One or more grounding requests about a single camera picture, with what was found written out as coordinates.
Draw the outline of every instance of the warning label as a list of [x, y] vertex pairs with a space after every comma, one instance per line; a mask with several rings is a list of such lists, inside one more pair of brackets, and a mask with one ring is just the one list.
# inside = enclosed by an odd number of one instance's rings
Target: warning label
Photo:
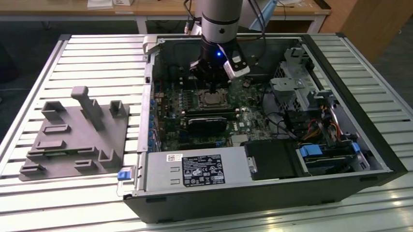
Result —
[[186, 187], [226, 183], [221, 155], [183, 157], [182, 167]]

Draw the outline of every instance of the metal frame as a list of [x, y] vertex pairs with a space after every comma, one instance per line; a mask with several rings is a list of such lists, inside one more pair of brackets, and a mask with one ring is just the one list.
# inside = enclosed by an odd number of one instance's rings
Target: metal frame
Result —
[[[143, 78], [143, 70], [134, 69], [137, 73], [134, 75], [130, 66], [123, 65], [126, 61], [120, 61], [118, 63], [119, 68], [104, 71], [104, 74], [100, 71], [86, 71], [84, 67], [78, 64], [72, 67], [82, 69], [79, 71], [72, 69], [68, 72], [54, 72], [55, 68], [51, 67], [54, 62], [59, 62], [59, 66], [62, 64], [68, 65], [68, 62], [72, 63], [74, 59], [87, 62], [87, 60], [91, 60], [87, 59], [88, 56], [96, 58], [110, 58], [111, 56], [127, 58], [132, 56], [134, 59], [141, 59], [143, 55], [142, 42], [124, 42], [137, 37], [142, 38], [139, 35], [72, 36], [72, 41], [68, 43], [71, 49], [63, 46], [62, 41], [58, 42], [54, 54], [36, 81], [35, 88], [38, 90], [32, 90], [8, 132], [8, 139], [0, 145], [3, 154], [0, 162], [3, 165], [0, 166], [0, 225], [3, 230], [372, 232], [408, 231], [412, 229], [413, 122], [406, 121], [413, 120], [409, 114], [412, 109], [393, 95], [393, 89], [388, 87], [388, 83], [377, 74], [374, 68], [370, 67], [362, 55], [356, 55], [357, 50], [352, 48], [348, 42], [342, 41], [346, 39], [341, 39], [336, 34], [312, 35], [312, 37], [409, 170], [405, 176], [389, 184], [365, 189], [340, 203], [147, 225], [122, 203], [122, 197], [116, 195], [118, 188], [119, 195], [131, 191], [132, 183], [123, 182], [123, 186], [118, 187], [115, 174], [27, 182], [24, 184], [19, 182], [15, 174], [19, 173], [20, 161], [26, 156], [24, 150], [34, 143], [35, 131], [42, 123], [39, 121], [42, 119], [39, 110], [34, 110], [35, 105], [39, 106], [46, 101], [44, 99], [39, 100], [39, 97], [60, 99], [66, 104], [71, 104], [60, 97], [59, 92], [64, 91], [63, 86], [78, 84], [78, 80], [82, 80], [83, 83], [95, 83], [91, 92], [95, 92], [92, 98], [98, 98], [99, 103], [108, 101], [110, 98], [122, 98], [127, 103], [131, 103], [132, 114], [127, 133], [124, 167], [137, 164], [138, 155], [134, 151], [138, 147], [139, 103], [142, 102], [137, 80], [139, 77]], [[92, 46], [86, 44], [86, 48], [79, 48], [76, 43], [80, 41], [74, 39], [80, 38], [92, 39], [94, 42], [87, 41], [87, 43], [92, 43]], [[119, 40], [123, 49], [108, 49], [108, 44], [116, 43], [112, 41], [114, 39]], [[95, 69], [96, 63], [90, 63], [90, 66]], [[316, 74], [322, 85], [328, 87], [321, 73], [316, 71]], [[130, 91], [130, 87], [120, 87], [126, 84], [135, 88], [135, 94], [130, 96], [124, 95], [124, 90]]]
[[[312, 21], [308, 33], [318, 33], [326, 14], [316, 15], [274, 15], [271, 20], [297, 20]], [[150, 20], [187, 20], [186, 15], [128, 15], [127, 12], [119, 12], [119, 15], [107, 16], [55, 16], [55, 15], [0, 15], [0, 21], [135, 21], [139, 34], [147, 34], [147, 21]]]

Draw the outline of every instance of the aluminum extrusion table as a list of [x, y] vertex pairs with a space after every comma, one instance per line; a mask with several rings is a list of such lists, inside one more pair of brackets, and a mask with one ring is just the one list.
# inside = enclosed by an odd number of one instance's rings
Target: aluminum extrusion table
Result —
[[[122, 202], [132, 183], [116, 174], [20, 182], [19, 169], [42, 126], [46, 101], [78, 105], [72, 86], [87, 85], [100, 105], [131, 106], [124, 166], [137, 164], [145, 81], [143, 35], [63, 36], [0, 145], [0, 231], [385, 231], [413, 226], [413, 112], [346, 38], [312, 35], [357, 101], [411, 171], [342, 202], [241, 215], [143, 223]], [[318, 72], [321, 83], [328, 84]]]

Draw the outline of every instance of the black computer side panel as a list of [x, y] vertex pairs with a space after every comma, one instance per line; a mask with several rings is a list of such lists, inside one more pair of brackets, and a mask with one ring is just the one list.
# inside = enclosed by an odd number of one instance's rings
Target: black computer side panel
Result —
[[123, 199], [145, 223], [163, 223], [340, 202], [392, 175], [394, 173], [358, 175], [150, 197], [126, 195]]

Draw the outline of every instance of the white sticker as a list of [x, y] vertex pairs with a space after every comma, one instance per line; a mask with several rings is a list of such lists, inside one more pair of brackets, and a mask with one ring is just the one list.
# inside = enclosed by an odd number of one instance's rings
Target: white sticker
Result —
[[132, 15], [134, 14], [134, 11], [115, 11], [115, 14], [118, 15]]
[[182, 154], [169, 154], [167, 162], [182, 161]]

